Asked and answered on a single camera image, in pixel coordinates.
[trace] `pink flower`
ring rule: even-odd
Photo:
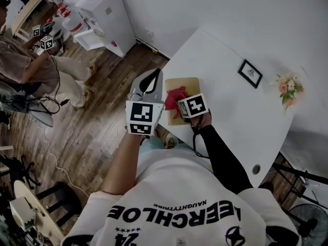
[[[291,98],[287,98],[286,101],[285,101],[285,106],[286,107],[290,107],[291,105],[293,105],[295,102],[293,99]]]
[[[281,85],[279,86],[279,91],[280,91],[281,93],[286,93],[286,92],[287,92],[287,85],[286,85],[286,84],[281,84]]]

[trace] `black sleeve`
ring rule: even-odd
[[[214,175],[222,185],[235,194],[252,188],[247,173],[212,125],[200,129]]]

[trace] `fan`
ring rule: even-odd
[[[314,204],[301,204],[288,213],[302,237],[302,246],[322,246],[328,238],[328,215]]]

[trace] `picture frame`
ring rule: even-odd
[[[254,88],[257,88],[262,79],[262,74],[246,59],[242,62],[238,73],[245,78]]]

